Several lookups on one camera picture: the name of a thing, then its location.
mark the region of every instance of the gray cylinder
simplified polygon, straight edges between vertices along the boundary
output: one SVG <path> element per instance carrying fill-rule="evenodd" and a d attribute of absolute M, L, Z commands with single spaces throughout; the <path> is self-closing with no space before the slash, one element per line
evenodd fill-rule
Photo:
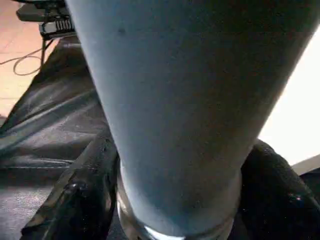
<path fill-rule="evenodd" d="M 67 3 L 135 218 L 176 237 L 225 226 L 240 168 L 319 23 L 317 1 Z"/>

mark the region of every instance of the cable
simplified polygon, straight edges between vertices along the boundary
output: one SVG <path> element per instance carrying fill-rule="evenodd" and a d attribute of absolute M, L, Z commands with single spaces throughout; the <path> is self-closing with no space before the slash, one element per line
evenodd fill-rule
<path fill-rule="evenodd" d="M 44 52 L 47 50 L 47 48 L 48 48 L 53 42 L 54 42 L 54 40 L 52 39 L 52 40 L 45 46 L 44 51 L 43 51 L 43 54 L 41 54 L 41 55 L 44 55 Z M 13 65 L 13 72 L 14 72 L 15 75 L 18 75 L 18 76 L 27 76 L 27 75 L 34 74 L 34 73 L 38 72 L 38 71 L 41 69 L 41 66 L 40 66 L 39 68 L 37 68 L 36 70 L 31 71 L 31 72 L 28 72 L 28 73 L 18 73 L 18 72 L 17 72 L 17 67 L 18 67 L 18 65 L 19 65 L 23 60 L 25 60 L 25 59 L 27 59 L 27 58 L 33 58 L 33 59 L 39 59 L 39 60 L 41 60 L 41 59 L 42 59 L 42 56 L 41 56 L 41 58 L 38 57 L 38 56 L 32 56 L 33 54 L 36 54 L 36 53 L 40 52 L 41 50 L 43 50 L 43 47 L 42 47 L 42 48 L 39 48 L 38 50 L 35 50 L 35 51 L 33 51 L 33 52 L 30 52 L 30 53 L 28 53 L 28 54 L 25 55 L 25 56 L 15 57 L 15 58 L 6 60 L 6 61 L 4 61 L 4 62 L 0 62 L 0 66 L 1 66 L 1 65 L 4 65 L 4 64 L 7 64 L 7 63 L 10 63 L 10 62 L 12 62 L 12 61 L 16 61 L 16 62 L 14 63 L 14 65 Z"/>

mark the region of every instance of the black leather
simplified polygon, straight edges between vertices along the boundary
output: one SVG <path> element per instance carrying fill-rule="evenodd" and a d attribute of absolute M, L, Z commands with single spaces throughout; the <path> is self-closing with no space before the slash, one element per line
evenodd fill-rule
<path fill-rule="evenodd" d="M 60 176 L 64 173 L 63 179 L 89 143 L 107 129 L 78 40 L 61 40 L 0 128 L 1 240 L 21 237 L 21 229 L 31 226 L 29 221 L 37 211 L 43 213 Z M 86 159 L 99 156 L 99 151 L 94 153 L 85 155 Z M 242 175 L 242 201 L 230 240 L 318 237 L 318 202 L 272 148 L 258 142 L 242 167 Z M 303 197 L 303 205 L 297 204 L 297 195 Z M 288 206 L 290 217 L 297 217 L 286 221 Z M 302 220 L 314 222 L 308 228 Z M 307 235 L 294 235 L 295 229 L 312 235 L 302 238 Z M 107 239 L 127 239 L 117 211 Z"/>

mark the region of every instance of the tile floor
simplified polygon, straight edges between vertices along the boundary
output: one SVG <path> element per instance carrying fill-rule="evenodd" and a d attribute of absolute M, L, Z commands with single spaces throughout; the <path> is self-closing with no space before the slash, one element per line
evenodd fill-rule
<path fill-rule="evenodd" d="M 42 38 L 36 22 L 22 22 L 16 16 L 19 3 L 0 0 L 0 63 L 22 57 L 40 49 Z M 54 44 L 46 52 L 53 50 Z M 0 115 L 6 117 L 14 104 L 29 87 L 36 73 L 18 76 L 13 72 L 15 61 L 0 65 Z M 18 73 L 29 73 L 40 66 L 40 60 L 27 58 L 17 67 Z"/>

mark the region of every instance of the floor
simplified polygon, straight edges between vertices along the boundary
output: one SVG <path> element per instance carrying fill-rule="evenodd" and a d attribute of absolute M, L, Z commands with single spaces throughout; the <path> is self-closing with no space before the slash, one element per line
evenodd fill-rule
<path fill-rule="evenodd" d="M 16 2 L 0 0 L 0 62 L 41 47 L 38 24 L 19 21 L 15 14 L 18 7 Z M 310 41 L 259 136 L 286 158 L 298 174 L 320 167 L 319 63 L 320 30 Z M 0 116 L 4 117 L 35 75 L 17 76 L 13 65 L 14 62 L 0 65 Z M 38 59 L 28 58 L 17 70 L 27 73 L 39 65 Z"/>
<path fill-rule="evenodd" d="M 42 38 L 38 23 L 22 22 L 16 16 L 19 3 L 0 0 L 0 63 L 22 57 L 41 48 Z M 47 56 L 54 44 L 47 50 Z M 29 87 L 36 73 L 18 76 L 13 72 L 15 61 L 0 65 L 0 116 L 6 117 L 14 104 Z M 28 73 L 40 66 L 40 60 L 26 58 L 17 67 L 18 73 Z"/>

